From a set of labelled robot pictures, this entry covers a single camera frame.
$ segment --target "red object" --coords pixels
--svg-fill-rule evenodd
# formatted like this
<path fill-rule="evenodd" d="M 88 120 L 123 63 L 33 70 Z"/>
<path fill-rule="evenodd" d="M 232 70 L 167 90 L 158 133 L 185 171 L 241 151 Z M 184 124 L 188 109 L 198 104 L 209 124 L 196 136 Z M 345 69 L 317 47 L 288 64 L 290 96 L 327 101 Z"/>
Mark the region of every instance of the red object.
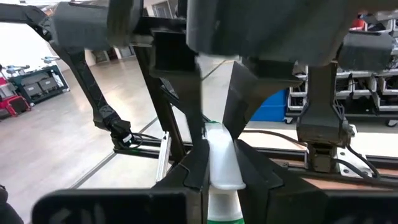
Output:
<path fill-rule="evenodd" d="M 0 85 L 7 84 L 7 80 L 3 77 L 0 77 Z"/>
<path fill-rule="evenodd" d="M 351 25 L 351 30 L 365 30 L 365 21 L 362 19 L 355 19 Z"/>
<path fill-rule="evenodd" d="M 18 116 L 23 111 L 30 111 L 31 108 L 25 98 L 21 96 L 11 96 L 0 101 L 0 108 L 6 109 L 11 116 Z"/>

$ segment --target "black cable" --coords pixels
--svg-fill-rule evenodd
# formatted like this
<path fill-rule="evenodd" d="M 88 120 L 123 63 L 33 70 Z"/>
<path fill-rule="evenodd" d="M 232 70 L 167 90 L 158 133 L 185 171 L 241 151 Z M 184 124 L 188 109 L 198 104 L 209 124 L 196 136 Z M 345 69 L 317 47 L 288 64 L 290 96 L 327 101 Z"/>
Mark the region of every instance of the black cable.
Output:
<path fill-rule="evenodd" d="M 269 134 L 269 135 L 273 135 L 273 136 L 277 136 L 280 138 L 283 138 L 285 140 L 288 140 L 294 144 L 298 144 L 300 146 L 304 146 L 307 147 L 307 144 L 304 142 L 299 142 L 298 140 L 291 138 L 289 136 L 286 136 L 284 134 L 281 133 L 277 133 L 277 132 L 273 132 L 273 131 L 266 131 L 266 130 L 243 130 L 244 133 L 262 133 L 262 134 Z M 358 157 L 361 161 L 363 161 L 366 165 L 369 166 L 369 168 L 372 170 L 372 172 L 374 173 L 374 177 L 369 177 L 368 175 L 365 175 L 364 173 L 362 173 L 358 168 L 356 168 L 354 165 L 350 164 L 349 162 L 346 161 L 342 161 L 341 159 L 334 159 L 335 162 L 338 162 L 340 164 L 345 165 L 346 167 L 348 167 L 349 169 L 351 169 L 353 172 L 355 172 L 356 174 L 358 174 L 360 177 L 364 178 L 364 179 L 371 179 L 372 183 L 374 183 L 374 180 L 379 181 L 380 179 L 380 173 L 379 171 L 375 168 L 374 165 L 372 165 L 369 161 L 367 161 L 364 157 L 362 157 L 360 154 L 358 154 L 356 151 L 354 151 L 354 149 L 351 146 L 347 146 L 347 150 L 349 150 L 350 153 L 354 154 L 356 157 Z"/>
<path fill-rule="evenodd" d="M 139 143 L 134 146 L 134 147 L 125 147 L 123 146 L 123 149 L 128 149 L 128 150 L 133 150 L 133 149 L 137 149 L 138 147 L 140 147 L 142 145 L 142 143 L 144 142 L 144 138 L 139 134 L 139 133 L 131 133 L 133 137 L 138 137 L 139 139 Z"/>
<path fill-rule="evenodd" d="M 150 136 L 148 134 L 142 134 L 142 133 L 133 133 L 133 135 L 135 136 L 142 136 L 142 137 L 147 137 L 149 139 L 155 139 L 155 140 L 160 140 L 159 138 L 155 137 L 155 136 Z"/>
<path fill-rule="evenodd" d="M 374 165 L 372 165 L 369 161 L 367 161 L 363 156 L 361 156 L 359 153 L 354 151 L 354 149 L 349 145 L 347 146 L 347 150 L 349 150 L 350 153 L 354 154 L 356 157 L 361 159 L 373 172 L 374 178 L 375 179 L 380 179 L 380 173 L 379 171 L 375 168 Z"/>
<path fill-rule="evenodd" d="M 298 141 L 298 140 L 296 140 L 296 139 L 294 139 L 294 138 L 291 138 L 291 137 L 286 136 L 286 135 L 284 135 L 284 134 L 276 133 L 276 132 L 273 132 L 273 131 L 266 131 L 266 130 L 243 130 L 243 132 L 244 132 L 244 133 L 269 134 L 269 135 L 277 136 L 277 137 L 280 137 L 280 138 L 282 138 L 282 139 L 288 140 L 288 141 L 290 141 L 290 142 L 292 142 L 292 143 L 294 143 L 294 144 L 298 144 L 299 146 L 307 147 L 307 143 L 300 142 L 300 141 Z"/>
<path fill-rule="evenodd" d="M 343 164 L 344 166 L 346 166 L 347 168 L 352 170 L 355 174 L 358 174 L 360 177 L 362 177 L 364 180 L 368 181 L 371 184 L 378 185 L 381 182 L 384 182 L 384 181 L 379 180 L 378 178 L 370 177 L 370 176 L 364 174 L 362 171 L 360 171 L 358 168 L 356 168 L 354 165 L 350 164 L 347 161 L 344 161 L 341 159 L 334 159 L 334 161 L 337 163 Z"/>

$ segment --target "workbench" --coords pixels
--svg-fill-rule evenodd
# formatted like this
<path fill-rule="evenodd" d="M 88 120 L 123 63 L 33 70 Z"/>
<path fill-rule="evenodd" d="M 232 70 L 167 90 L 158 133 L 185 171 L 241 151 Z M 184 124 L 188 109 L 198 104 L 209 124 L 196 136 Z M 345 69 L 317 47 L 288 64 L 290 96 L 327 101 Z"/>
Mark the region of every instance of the workbench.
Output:
<path fill-rule="evenodd" d="M 27 78 L 32 78 L 36 75 L 40 75 L 43 73 L 46 73 L 50 77 L 53 77 L 55 79 L 55 81 L 57 82 L 58 88 L 55 90 L 46 92 L 45 94 L 42 94 L 39 97 L 31 98 L 30 95 L 27 93 L 26 89 L 24 88 L 25 86 L 24 86 L 23 80 L 25 80 Z M 27 100 L 28 104 L 30 104 L 30 106 L 34 106 L 37 103 L 45 101 L 51 97 L 57 96 L 57 95 L 63 93 L 64 91 L 69 91 L 68 83 L 66 82 L 61 71 L 59 70 L 59 68 L 56 65 L 44 67 L 40 70 L 28 72 L 24 75 L 19 75 L 17 77 L 11 77 L 8 79 L 8 82 L 12 83 L 16 87 L 17 93 L 20 94 L 21 96 L 23 96 Z"/>

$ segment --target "white panel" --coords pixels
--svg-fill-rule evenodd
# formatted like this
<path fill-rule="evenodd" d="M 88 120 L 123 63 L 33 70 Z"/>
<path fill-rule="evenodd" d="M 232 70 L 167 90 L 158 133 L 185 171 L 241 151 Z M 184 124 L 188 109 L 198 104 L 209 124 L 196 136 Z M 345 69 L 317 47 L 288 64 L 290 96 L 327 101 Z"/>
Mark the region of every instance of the white panel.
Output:
<path fill-rule="evenodd" d="M 91 53 L 90 50 L 85 50 L 85 56 L 86 56 L 86 63 L 88 66 L 92 66 L 95 65 L 95 57 L 93 55 L 93 53 Z"/>
<path fill-rule="evenodd" d="M 52 56 L 50 49 L 39 35 L 25 24 L 0 23 L 0 63 L 6 65 L 30 65 L 30 70 L 44 66 L 45 56 Z"/>

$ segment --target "concrete floor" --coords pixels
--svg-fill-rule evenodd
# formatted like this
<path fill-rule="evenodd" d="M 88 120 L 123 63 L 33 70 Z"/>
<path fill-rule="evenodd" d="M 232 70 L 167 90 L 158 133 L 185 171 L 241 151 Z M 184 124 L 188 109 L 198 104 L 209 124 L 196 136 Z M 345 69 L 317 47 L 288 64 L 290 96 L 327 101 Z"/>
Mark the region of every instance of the concrete floor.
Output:
<path fill-rule="evenodd" d="M 203 75 L 222 62 L 220 58 L 200 57 Z M 160 124 L 134 58 L 101 63 L 91 69 L 108 103 L 122 119 L 131 122 L 134 132 L 145 128 L 144 133 L 161 136 Z M 203 111 L 210 119 L 222 120 L 231 69 L 232 63 L 224 62 L 203 80 Z M 10 203 L 26 222 L 30 220 L 34 202 L 53 190 L 150 187 L 155 183 L 157 161 L 112 155 L 109 133 L 94 127 L 91 107 L 82 90 L 70 72 L 64 75 L 71 92 L 0 124 L 0 184 L 7 187 Z M 176 108 L 174 111 L 182 137 L 189 141 L 185 117 Z M 396 128 L 387 128 L 383 123 L 356 124 L 364 133 L 360 142 L 367 145 L 367 152 L 398 156 L 391 142 L 398 137 Z M 294 125 L 249 123 L 248 126 L 295 135 Z"/>

